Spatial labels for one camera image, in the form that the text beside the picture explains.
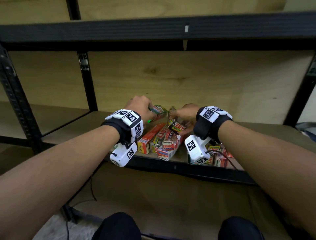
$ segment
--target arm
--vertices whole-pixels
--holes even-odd
[[[146,97],[124,107],[144,122],[154,114]],[[101,126],[54,146],[0,177],[0,239],[32,239],[42,225],[82,186],[119,140],[112,126]]]
[[[175,115],[194,122],[198,110],[188,104]],[[250,176],[316,237],[316,154],[232,121],[219,127],[218,137]]]

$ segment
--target person's right arm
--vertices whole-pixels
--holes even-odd
[[[194,120],[198,109],[189,105],[175,115]],[[220,126],[218,138],[249,175],[316,237],[316,154],[233,121]]]

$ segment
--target person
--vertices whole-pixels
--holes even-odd
[[[137,112],[145,123],[155,116],[148,107],[152,103],[147,97],[136,96],[124,109]],[[195,122],[199,108],[188,104],[174,115]],[[224,121],[217,135],[250,176],[316,237],[316,154],[233,121]],[[83,185],[119,139],[113,126],[103,125],[37,154],[0,176],[0,239],[32,239]],[[140,239],[139,229],[132,229],[132,224],[126,229],[111,226],[126,221],[131,223],[131,217],[121,213],[105,219],[94,240],[125,239],[126,235],[128,239]],[[256,226],[246,233],[245,229],[241,231],[238,226],[244,224],[238,218],[224,221],[219,238],[245,239],[243,234],[247,234],[246,239],[263,239]]]

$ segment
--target black pants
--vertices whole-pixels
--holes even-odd
[[[92,240],[140,240],[141,233],[134,219],[124,212],[117,212],[104,219]],[[258,227],[241,217],[223,221],[218,240],[264,240]]]

